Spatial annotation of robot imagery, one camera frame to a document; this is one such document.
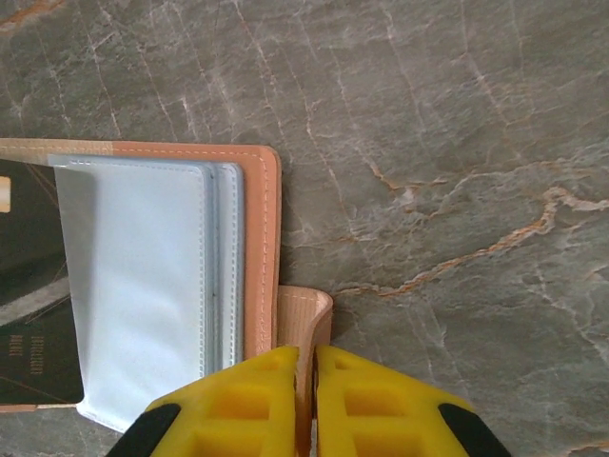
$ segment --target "yellow clamp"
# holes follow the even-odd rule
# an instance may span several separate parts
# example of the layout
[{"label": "yellow clamp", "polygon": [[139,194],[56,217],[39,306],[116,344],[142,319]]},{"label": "yellow clamp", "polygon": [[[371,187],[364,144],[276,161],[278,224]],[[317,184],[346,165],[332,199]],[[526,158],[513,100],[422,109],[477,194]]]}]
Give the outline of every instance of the yellow clamp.
[{"label": "yellow clamp", "polygon": [[[318,347],[319,457],[510,457],[464,400]],[[107,457],[294,457],[297,348],[276,348],[153,402]]]}]

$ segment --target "dark card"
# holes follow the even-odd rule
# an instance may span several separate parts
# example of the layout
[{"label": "dark card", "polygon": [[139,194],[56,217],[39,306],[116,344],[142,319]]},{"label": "dark card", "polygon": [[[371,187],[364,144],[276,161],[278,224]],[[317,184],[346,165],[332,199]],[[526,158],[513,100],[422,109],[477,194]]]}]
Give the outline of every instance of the dark card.
[{"label": "dark card", "polygon": [[0,409],[83,397],[53,169],[0,160]]}]

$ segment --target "gray marble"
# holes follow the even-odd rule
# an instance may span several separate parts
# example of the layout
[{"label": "gray marble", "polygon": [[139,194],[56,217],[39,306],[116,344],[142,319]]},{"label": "gray marble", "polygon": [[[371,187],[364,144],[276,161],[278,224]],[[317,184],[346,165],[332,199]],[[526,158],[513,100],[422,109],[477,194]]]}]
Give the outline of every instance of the gray marble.
[{"label": "gray marble", "polygon": [[[272,146],[282,281],[334,294],[336,345],[462,395],[515,455],[608,450],[609,2],[7,0],[0,17],[3,136]],[[9,455],[111,444],[73,411],[0,421]]]}]

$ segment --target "wallet flap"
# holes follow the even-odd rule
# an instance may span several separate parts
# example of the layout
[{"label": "wallet flap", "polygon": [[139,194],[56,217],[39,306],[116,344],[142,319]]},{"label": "wallet flap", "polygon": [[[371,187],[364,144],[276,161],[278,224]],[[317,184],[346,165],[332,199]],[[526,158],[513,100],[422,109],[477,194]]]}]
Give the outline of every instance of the wallet flap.
[{"label": "wallet flap", "polygon": [[210,373],[210,170],[116,157],[51,156],[85,398],[122,431],[152,400]]}]

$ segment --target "black rubber tip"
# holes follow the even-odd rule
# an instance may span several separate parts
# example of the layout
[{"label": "black rubber tip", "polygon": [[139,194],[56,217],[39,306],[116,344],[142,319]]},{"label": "black rubber tip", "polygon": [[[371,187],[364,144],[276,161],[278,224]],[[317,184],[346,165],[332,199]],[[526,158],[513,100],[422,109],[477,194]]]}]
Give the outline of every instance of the black rubber tip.
[{"label": "black rubber tip", "polygon": [[143,413],[106,457],[150,457],[180,410],[180,405],[171,403]]},{"label": "black rubber tip", "polygon": [[512,457],[477,414],[449,403],[438,409],[469,457]]}]

